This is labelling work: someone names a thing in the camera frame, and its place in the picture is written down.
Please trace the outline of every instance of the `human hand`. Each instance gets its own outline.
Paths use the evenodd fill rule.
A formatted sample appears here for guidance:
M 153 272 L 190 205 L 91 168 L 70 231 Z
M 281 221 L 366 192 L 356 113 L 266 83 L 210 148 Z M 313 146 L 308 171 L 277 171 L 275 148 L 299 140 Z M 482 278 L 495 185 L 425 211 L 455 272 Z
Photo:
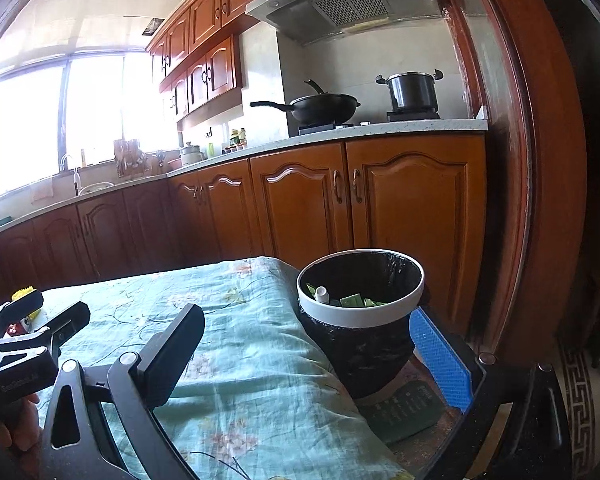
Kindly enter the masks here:
M 22 454 L 18 457 L 21 468 L 34 478 L 38 477 L 38 441 L 40 439 L 40 422 L 38 408 L 40 402 L 37 394 L 31 394 L 22 400 L 20 418 L 12 428 L 7 428 L 0 421 L 0 446 L 5 449 L 17 447 Z

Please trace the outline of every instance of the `window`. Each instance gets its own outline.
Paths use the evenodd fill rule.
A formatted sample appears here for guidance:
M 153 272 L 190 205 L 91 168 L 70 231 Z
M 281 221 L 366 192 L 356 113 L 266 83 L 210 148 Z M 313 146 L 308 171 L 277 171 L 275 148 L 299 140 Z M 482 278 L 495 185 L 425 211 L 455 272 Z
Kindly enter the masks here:
M 62 67 L 0 82 L 0 194 L 58 172 Z
M 162 101 L 152 84 L 145 53 L 74 59 L 66 99 L 68 167 L 113 159 L 115 139 L 139 139 L 144 152 L 177 146 L 176 131 L 164 122 Z
M 0 81 L 0 195 L 56 174 L 65 142 L 67 168 L 80 166 L 82 149 L 88 164 L 113 160 L 116 139 L 139 139 L 144 152 L 178 147 L 151 81 L 149 54 L 75 56 L 67 67 L 66 96 L 60 95 L 63 66 Z

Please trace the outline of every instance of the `black frying pan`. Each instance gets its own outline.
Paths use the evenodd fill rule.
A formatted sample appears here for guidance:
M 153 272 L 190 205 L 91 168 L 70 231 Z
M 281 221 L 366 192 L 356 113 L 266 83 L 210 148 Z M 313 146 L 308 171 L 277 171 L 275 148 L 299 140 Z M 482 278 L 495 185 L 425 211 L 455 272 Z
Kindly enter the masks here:
M 323 126 L 334 123 L 343 124 L 348 121 L 360 106 L 358 100 L 346 94 L 329 94 L 320 88 L 318 83 L 309 79 L 305 81 L 311 85 L 318 95 L 309 95 L 294 99 L 288 105 L 281 105 L 272 101 L 255 101 L 251 106 L 271 106 L 283 112 L 291 112 L 294 119 L 301 126 Z

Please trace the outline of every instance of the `brown door frame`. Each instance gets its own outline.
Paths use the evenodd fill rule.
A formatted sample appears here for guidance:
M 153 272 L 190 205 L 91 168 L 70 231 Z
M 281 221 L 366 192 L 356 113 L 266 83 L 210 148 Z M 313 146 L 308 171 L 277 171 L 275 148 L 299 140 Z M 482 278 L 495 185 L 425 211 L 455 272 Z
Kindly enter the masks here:
M 459 1 L 439 0 L 474 112 L 488 99 Z M 500 247 L 488 254 L 486 240 L 483 257 L 483 271 L 496 271 L 488 279 L 483 272 L 478 301 L 485 304 L 476 311 L 485 316 L 483 348 L 527 364 L 548 356 L 574 276 L 586 206 L 584 124 L 571 63 L 544 1 L 481 1 L 502 50 L 513 119 L 508 151 L 501 146 L 496 154 L 509 165 L 499 177 L 506 194 Z

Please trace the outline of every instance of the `white countertop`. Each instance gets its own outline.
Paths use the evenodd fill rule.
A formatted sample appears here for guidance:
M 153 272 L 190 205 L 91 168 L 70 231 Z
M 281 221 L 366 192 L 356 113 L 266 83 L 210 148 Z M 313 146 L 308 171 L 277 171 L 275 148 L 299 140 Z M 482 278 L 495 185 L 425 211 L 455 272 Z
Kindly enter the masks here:
M 0 233 L 18 224 L 31 220 L 36 216 L 40 216 L 44 213 L 48 213 L 55 209 L 81 202 L 82 200 L 88 200 L 96 196 L 124 189 L 125 187 L 137 186 L 138 184 L 145 184 L 147 182 L 154 182 L 170 176 L 176 176 L 183 173 L 189 173 L 189 171 L 200 170 L 201 168 L 208 168 L 216 164 L 223 164 L 231 160 L 245 158 L 248 156 L 260 155 L 268 152 L 275 152 L 278 150 L 284 150 L 287 148 L 295 148 L 297 146 L 304 146 L 306 144 L 315 144 L 318 142 L 328 142 L 333 140 L 346 140 L 355 139 L 357 137 L 369 137 L 387 134 L 432 134 L 439 133 L 445 134 L 447 132 L 466 132 L 466 133 L 479 133 L 486 132 L 488 129 L 488 121 L 482 119 L 435 119 L 435 120 L 421 120 L 421 121 L 397 121 L 395 123 L 378 123 L 368 124 L 366 126 L 351 126 L 349 128 L 340 128 L 337 130 L 328 130 L 325 132 L 318 132 L 315 134 L 307 134 L 297 137 L 289 137 L 288 139 L 276 140 L 274 142 L 268 142 L 267 144 L 261 144 L 253 148 L 247 148 L 246 150 L 239 150 L 238 152 L 228 153 L 226 155 L 220 155 L 212 157 L 208 160 L 203 160 L 195 164 L 188 164 L 179 170 L 171 171 L 167 174 L 147 176 L 144 178 L 138 178 L 136 180 L 130 180 L 128 182 L 122 182 L 116 184 L 113 187 L 107 189 L 101 189 L 92 193 L 87 193 L 82 196 L 74 196 L 62 202 L 52 204 L 50 206 L 37 209 L 32 211 L 20 218 L 16 218 L 11 222 L 0 227 Z

